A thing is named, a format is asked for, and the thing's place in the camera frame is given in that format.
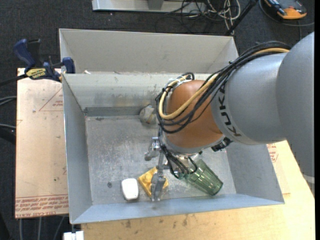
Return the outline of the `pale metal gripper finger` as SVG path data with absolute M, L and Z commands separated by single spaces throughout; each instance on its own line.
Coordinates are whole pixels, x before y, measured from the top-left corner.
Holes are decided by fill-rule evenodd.
M 156 199 L 157 200 L 160 200 L 160 198 L 161 198 L 161 193 L 163 190 L 164 183 L 165 183 L 164 175 L 162 173 L 160 173 L 157 176 L 157 182 L 156 182 Z
M 157 182 L 158 182 L 158 174 L 154 173 L 151 178 L 151 200 L 154 202 L 157 199 Z

